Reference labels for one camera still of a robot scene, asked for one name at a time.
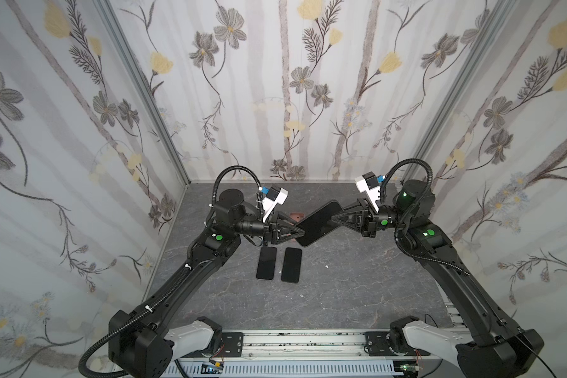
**smartphone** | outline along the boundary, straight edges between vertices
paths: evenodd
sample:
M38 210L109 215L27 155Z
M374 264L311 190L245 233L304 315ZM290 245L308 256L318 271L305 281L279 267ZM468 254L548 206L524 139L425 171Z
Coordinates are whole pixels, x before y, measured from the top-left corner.
M298 244L303 247L309 246L334 231L339 224L332 222L332 215L342 210L338 201L330 201L296 224L296 227L305 232L304 236L296 238Z
M278 256L278 249L275 247L262 247L258 257L258 268L256 269L257 279L273 279L275 276L275 259Z
M301 278L302 249L286 248L283 257L282 281L297 284Z

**gray marble table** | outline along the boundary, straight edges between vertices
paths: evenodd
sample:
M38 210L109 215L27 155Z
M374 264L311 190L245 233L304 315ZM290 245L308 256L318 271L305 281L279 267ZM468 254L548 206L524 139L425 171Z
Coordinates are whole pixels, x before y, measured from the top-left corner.
M289 192L286 203L278 208L286 213L308 215L328 200L345 206L360 196L354 184L276 185ZM256 201L254 184L221 184L219 190L231 187L242 190L248 202ZM190 185L151 292L184 263L187 246L203 230L211 193L210 184ZM388 328L398 318L410 314L424 318L425 313L440 327L452 325L435 280L396 248L392 231L363 238L339 227L307 248L295 241L276 247L275 278L260 281L255 278L259 248L242 238L237 252L208 278L170 326L207 316L225 329ZM286 247L303 249L299 283L280 279Z

